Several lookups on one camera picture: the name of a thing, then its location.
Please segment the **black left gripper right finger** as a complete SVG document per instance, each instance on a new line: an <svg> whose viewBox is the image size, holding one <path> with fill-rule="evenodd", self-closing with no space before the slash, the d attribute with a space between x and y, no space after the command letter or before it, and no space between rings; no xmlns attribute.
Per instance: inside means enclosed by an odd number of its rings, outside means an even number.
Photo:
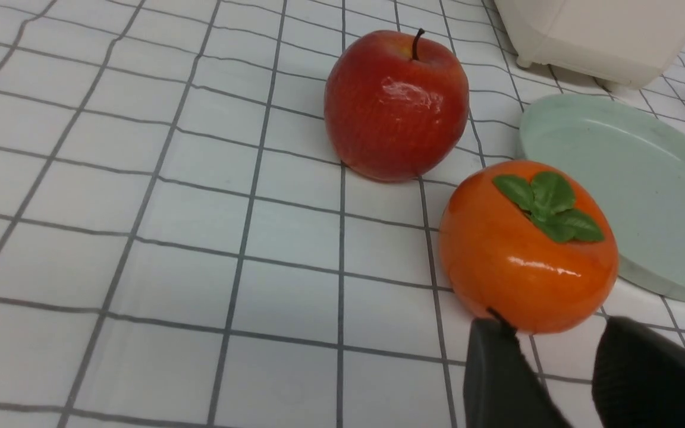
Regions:
<svg viewBox="0 0 685 428"><path fill-rule="evenodd" d="M685 427L685 348L633 319L610 317L592 398L604 427Z"/></svg>

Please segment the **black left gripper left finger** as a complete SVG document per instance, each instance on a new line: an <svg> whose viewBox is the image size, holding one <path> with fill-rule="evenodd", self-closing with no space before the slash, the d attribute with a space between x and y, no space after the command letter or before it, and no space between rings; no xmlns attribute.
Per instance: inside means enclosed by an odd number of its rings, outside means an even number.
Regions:
<svg viewBox="0 0 685 428"><path fill-rule="evenodd" d="M464 374L467 427L569 427L531 369L517 329L497 310L470 328Z"/></svg>

